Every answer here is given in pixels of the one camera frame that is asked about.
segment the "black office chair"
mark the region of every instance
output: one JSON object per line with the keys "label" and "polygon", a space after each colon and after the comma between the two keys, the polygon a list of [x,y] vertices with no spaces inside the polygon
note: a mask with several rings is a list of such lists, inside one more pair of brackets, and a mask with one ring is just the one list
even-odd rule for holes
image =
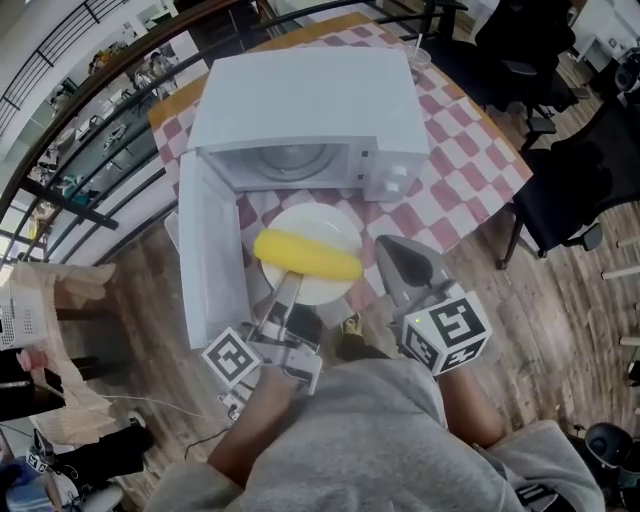
{"label": "black office chair", "polygon": [[[422,46],[477,104],[504,111],[521,101],[531,130],[528,149],[540,135],[555,133],[550,107],[562,112],[588,97],[556,71],[558,56],[575,42],[567,25],[570,8],[570,0],[501,0],[476,45],[436,39]],[[542,117],[534,117],[534,110]]]}
{"label": "black office chair", "polygon": [[627,376],[629,377],[629,387],[640,387],[640,361],[631,361],[627,368]]}
{"label": "black office chair", "polygon": [[513,198],[516,222],[509,247],[498,264],[505,269],[522,227],[540,248],[581,245],[586,251],[602,241],[595,224],[583,226],[614,206],[640,200],[640,113],[618,100],[604,104],[578,133],[547,149],[524,151],[533,177]]}
{"label": "black office chair", "polygon": [[[422,34],[424,39],[441,39],[450,41],[453,38],[456,13],[468,11],[469,8],[456,0],[422,0],[422,12],[416,12],[414,6],[408,6],[399,0],[389,0],[387,9],[393,13],[370,4],[371,7],[385,16],[374,20],[379,25],[395,23],[408,32],[401,36],[403,41],[414,41]],[[431,30],[432,22],[437,20],[435,29]]]}

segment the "desk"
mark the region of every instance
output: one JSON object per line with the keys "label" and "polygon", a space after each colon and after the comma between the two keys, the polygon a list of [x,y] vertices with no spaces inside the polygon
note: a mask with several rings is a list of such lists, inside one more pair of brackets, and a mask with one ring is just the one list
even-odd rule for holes
{"label": "desk", "polygon": [[102,111],[105,113],[105,117],[109,117],[107,111],[113,111],[112,109],[114,107],[117,107],[130,96],[131,93],[127,89],[118,89],[114,94],[112,94],[109,99],[102,104]]}
{"label": "desk", "polygon": [[90,119],[87,119],[78,127],[76,139],[82,141],[82,139],[89,135],[91,130],[98,126],[102,121],[103,119],[100,116],[92,116]]}
{"label": "desk", "polygon": [[[346,44],[402,47],[396,36],[366,16],[353,13],[293,31],[252,51]],[[160,158],[174,189],[180,176],[179,158],[186,150],[205,81],[203,77],[192,82],[149,112]],[[365,278],[348,292],[346,305],[326,306],[339,308],[338,313],[325,315],[319,311],[328,325],[384,295],[374,257],[374,241],[379,235],[410,237],[438,252],[446,252],[510,201],[531,177],[527,165],[493,122],[439,70],[427,69],[418,79],[416,89],[432,152],[424,174],[403,200],[367,203],[349,191],[331,189],[239,195],[237,204],[247,261],[251,260],[249,255],[257,233],[283,209],[301,202],[333,205],[346,213],[361,232]],[[257,262],[253,260],[248,266],[245,263],[245,270],[250,297],[254,302],[266,298],[271,289]],[[329,315],[333,315],[333,320],[328,319]]]}
{"label": "desk", "polygon": [[602,71],[611,59],[619,60],[636,45],[640,4],[637,0],[589,0],[571,28],[578,60],[586,58]]}
{"label": "desk", "polygon": [[50,146],[50,149],[42,154],[38,160],[38,164],[47,169],[55,170],[58,166],[58,153],[57,149],[53,149],[53,147]]}
{"label": "desk", "polygon": [[[56,444],[95,443],[103,429],[115,419],[109,416],[110,403],[99,397],[83,381],[69,358],[62,341],[56,308],[79,309],[88,300],[105,296],[104,285],[111,279],[115,265],[75,267],[46,263],[20,263],[9,277],[42,292],[45,304],[47,340],[34,345],[47,354],[48,368],[60,376],[66,407],[32,416],[33,424],[49,441]],[[44,372],[32,373],[34,382],[45,385]]]}

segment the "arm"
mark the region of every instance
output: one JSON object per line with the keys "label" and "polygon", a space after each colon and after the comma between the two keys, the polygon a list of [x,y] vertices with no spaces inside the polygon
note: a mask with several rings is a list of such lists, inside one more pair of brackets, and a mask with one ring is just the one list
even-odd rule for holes
{"label": "arm", "polygon": [[15,455],[11,451],[11,447],[7,442],[7,438],[4,437],[4,432],[0,429],[0,450],[2,450],[2,458],[0,459],[0,463],[5,464],[7,462],[11,462],[15,459]]}
{"label": "arm", "polygon": [[504,422],[468,367],[462,366],[438,377],[449,431],[467,444],[482,448],[506,435]]}
{"label": "arm", "polygon": [[62,499],[60,498],[60,493],[58,492],[56,483],[53,481],[52,474],[47,472],[42,478],[44,478],[44,489],[47,492],[49,500],[53,504],[53,508],[56,512],[60,512],[62,510]]}
{"label": "arm", "polygon": [[244,487],[256,459],[278,437],[296,386],[279,368],[263,366],[256,389],[208,464]]}

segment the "white microwave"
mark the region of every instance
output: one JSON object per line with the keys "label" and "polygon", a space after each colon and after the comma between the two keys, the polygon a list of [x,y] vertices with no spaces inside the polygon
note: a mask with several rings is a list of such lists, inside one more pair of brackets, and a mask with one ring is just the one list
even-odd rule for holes
{"label": "white microwave", "polygon": [[406,195],[429,157],[404,51],[294,48],[216,60],[189,138],[235,192]]}

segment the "table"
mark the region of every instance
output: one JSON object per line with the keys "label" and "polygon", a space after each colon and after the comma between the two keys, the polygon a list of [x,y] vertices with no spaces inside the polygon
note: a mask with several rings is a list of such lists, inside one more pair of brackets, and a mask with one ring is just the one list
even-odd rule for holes
{"label": "table", "polygon": [[[56,309],[77,310],[88,300],[104,298],[104,285],[114,271],[114,264],[76,267],[19,263],[9,276],[9,282],[37,288],[43,295],[48,338],[33,347],[47,354],[47,367],[60,376],[67,405],[32,416],[31,421],[53,443],[95,443],[104,434],[103,429],[115,422],[115,418],[108,414],[110,402],[87,386],[69,358],[56,316]],[[43,371],[32,372],[32,376],[36,384],[46,385]]]}
{"label": "table", "polygon": [[49,149],[45,151],[38,159],[38,165],[45,169],[55,170],[58,167],[58,149],[49,146]]}
{"label": "table", "polygon": [[114,107],[117,107],[122,101],[131,96],[131,93],[127,89],[118,89],[112,94],[107,101],[102,104],[102,111],[105,113],[105,117],[108,117],[109,112]]}
{"label": "table", "polygon": [[98,124],[100,124],[102,121],[104,121],[104,119],[102,119],[100,116],[92,116],[90,119],[87,119],[78,127],[78,135],[76,139],[79,141],[84,139],[87,135],[89,135],[91,130],[98,126]]}
{"label": "table", "polygon": [[[268,41],[252,51],[293,46],[401,47],[394,35],[360,13],[330,19]],[[179,157],[202,95],[206,77],[195,80],[149,112],[160,157],[174,189],[179,185]],[[268,191],[238,198],[245,271],[254,303],[271,289],[252,259],[253,240],[283,209],[307,201],[335,206],[360,230],[364,279],[354,284],[346,302],[320,308],[328,325],[360,311],[384,295],[375,265],[374,241],[382,234],[406,236],[444,253],[496,213],[531,177],[531,171],[488,116],[435,67],[416,84],[432,147],[430,163],[409,194],[397,203],[366,203],[345,190]]]}

